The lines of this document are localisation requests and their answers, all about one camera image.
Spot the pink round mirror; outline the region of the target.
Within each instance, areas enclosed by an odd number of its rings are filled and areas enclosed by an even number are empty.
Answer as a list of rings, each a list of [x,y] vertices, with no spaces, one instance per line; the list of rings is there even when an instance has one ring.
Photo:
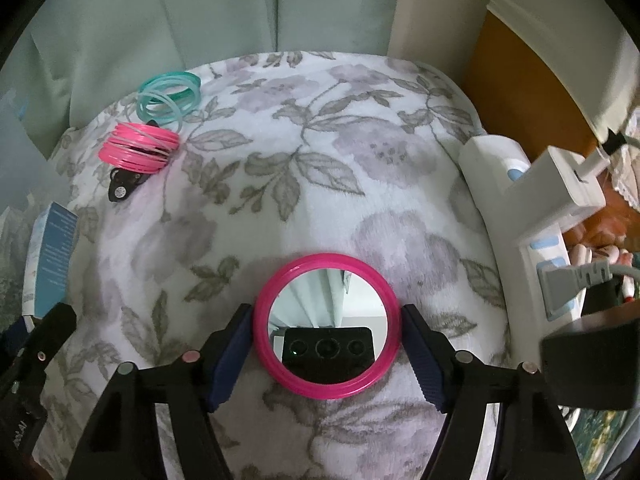
[[[345,399],[386,374],[400,345],[399,302],[375,268],[314,254],[282,266],[257,296],[254,345],[282,387]]]

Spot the black small clip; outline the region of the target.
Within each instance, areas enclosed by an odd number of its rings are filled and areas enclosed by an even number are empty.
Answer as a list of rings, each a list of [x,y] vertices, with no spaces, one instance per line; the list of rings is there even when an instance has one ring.
[[[126,200],[140,185],[149,180],[149,174],[114,168],[110,172],[107,198],[111,203]]]

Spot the black power adapter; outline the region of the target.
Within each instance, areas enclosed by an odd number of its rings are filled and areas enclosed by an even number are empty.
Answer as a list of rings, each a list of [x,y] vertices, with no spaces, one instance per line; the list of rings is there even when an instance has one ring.
[[[582,316],[540,342],[542,374],[563,406],[639,406],[639,303]]]

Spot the small blue white box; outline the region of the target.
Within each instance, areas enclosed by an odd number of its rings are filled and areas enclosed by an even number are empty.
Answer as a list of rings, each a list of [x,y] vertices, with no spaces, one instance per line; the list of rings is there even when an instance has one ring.
[[[44,318],[65,301],[77,220],[76,214],[55,202],[37,217],[27,248],[22,315]]]

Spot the grey power plug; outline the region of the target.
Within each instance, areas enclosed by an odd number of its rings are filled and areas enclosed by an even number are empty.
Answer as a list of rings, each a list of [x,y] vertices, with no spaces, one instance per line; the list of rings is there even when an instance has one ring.
[[[553,262],[544,262],[537,266],[537,274],[549,320],[569,311],[572,308],[570,303],[582,290],[611,281],[614,275],[629,276],[639,281],[638,269],[609,263],[608,260],[580,266],[556,266]]]

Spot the clear plastic storage bin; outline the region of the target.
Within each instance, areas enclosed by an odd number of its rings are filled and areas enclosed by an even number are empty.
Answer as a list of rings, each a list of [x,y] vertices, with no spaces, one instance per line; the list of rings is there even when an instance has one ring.
[[[1,96],[1,327],[22,314],[28,245],[38,216],[70,190],[32,143],[16,104],[16,91]]]

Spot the white plug adapter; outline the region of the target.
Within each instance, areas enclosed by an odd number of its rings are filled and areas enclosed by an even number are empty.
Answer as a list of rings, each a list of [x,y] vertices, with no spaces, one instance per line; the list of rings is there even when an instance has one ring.
[[[504,192],[516,244],[578,226],[606,205],[598,178],[579,169],[582,155],[550,146]]]

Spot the pink bangle stack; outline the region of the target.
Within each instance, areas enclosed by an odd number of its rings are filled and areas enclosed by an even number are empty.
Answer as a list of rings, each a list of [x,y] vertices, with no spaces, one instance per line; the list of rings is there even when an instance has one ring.
[[[157,174],[180,148],[178,133],[159,126],[119,122],[102,144],[102,162],[136,174]]]

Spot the white power strip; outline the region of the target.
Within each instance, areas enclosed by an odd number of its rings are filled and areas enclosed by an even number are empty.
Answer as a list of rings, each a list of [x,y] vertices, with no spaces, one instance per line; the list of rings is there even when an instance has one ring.
[[[506,300],[513,361],[542,365],[540,343],[580,317],[585,293],[544,296],[539,272],[570,264],[563,233],[603,205],[598,182],[578,179],[585,157],[550,146],[531,162],[505,136],[474,136],[459,165],[480,211]]]

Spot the floral white blanket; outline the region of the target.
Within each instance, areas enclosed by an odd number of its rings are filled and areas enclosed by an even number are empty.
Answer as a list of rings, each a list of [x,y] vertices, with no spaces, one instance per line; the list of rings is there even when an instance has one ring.
[[[458,349],[513,362],[506,302],[458,166],[480,121],[434,68],[382,56],[288,52],[206,64],[183,147],[128,200],[106,196],[99,149],[134,117],[123,98],[63,134],[77,330],[48,368],[35,449],[61,479],[116,366],[201,347],[284,266],[316,252],[362,260]]]

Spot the teal bangle stack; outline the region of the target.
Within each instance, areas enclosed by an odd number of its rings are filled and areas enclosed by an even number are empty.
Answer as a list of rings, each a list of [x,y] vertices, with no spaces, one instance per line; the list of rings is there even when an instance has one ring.
[[[142,122],[180,129],[184,118],[201,103],[201,78],[190,72],[169,72],[145,81],[137,90],[136,113]]]

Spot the green curtain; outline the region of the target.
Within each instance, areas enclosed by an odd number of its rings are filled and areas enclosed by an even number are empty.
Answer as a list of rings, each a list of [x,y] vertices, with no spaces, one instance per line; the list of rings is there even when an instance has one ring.
[[[46,0],[1,70],[50,155],[145,79],[278,51],[383,54],[397,0]]]

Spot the white bed headboard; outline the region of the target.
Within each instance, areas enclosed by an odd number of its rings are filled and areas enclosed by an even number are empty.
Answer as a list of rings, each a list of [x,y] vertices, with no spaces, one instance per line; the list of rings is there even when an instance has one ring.
[[[488,18],[544,62],[598,139],[623,125],[639,85],[639,50],[604,0],[397,0],[388,53],[460,77]]]

